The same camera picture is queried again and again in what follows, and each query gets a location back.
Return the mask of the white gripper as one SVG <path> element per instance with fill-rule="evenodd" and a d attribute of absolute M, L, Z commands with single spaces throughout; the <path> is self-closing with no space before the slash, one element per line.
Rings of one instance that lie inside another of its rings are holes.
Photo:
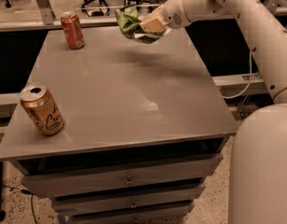
<path fill-rule="evenodd" d="M 159 39 L 172 29 L 180 29 L 190 24 L 185 12 L 185 0 L 167 0 L 139 22 L 134 33 L 136 38 Z"/>

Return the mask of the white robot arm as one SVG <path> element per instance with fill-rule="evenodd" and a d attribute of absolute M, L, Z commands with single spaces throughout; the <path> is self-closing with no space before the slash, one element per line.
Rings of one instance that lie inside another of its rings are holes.
<path fill-rule="evenodd" d="M 140 25 L 154 33 L 225 15 L 237 23 L 261 75 L 250 94 L 269 100 L 234 139 L 228 224 L 287 224 L 287 29 L 260 0 L 167 0 Z"/>

